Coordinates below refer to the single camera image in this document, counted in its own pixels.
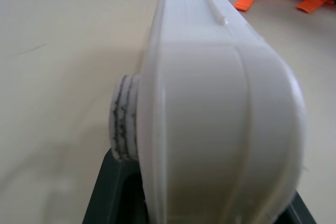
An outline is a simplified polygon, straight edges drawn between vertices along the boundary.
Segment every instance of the white tabletop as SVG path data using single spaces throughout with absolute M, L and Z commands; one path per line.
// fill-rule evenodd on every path
M 157 0 L 0 0 L 0 222 L 80 223 L 109 148 L 113 87 L 138 67 Z M 308 109 L 299 193 L 336 219 L 336 8 L 256 0 L 242 13 L 284 57 Z

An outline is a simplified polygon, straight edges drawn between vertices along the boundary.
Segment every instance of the white plastic housing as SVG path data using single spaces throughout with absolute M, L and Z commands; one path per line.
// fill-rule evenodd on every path
M 136 119 L 151 223 L 272 223 L 304 119 L 292 72 L 228 0 L 159 0 Z

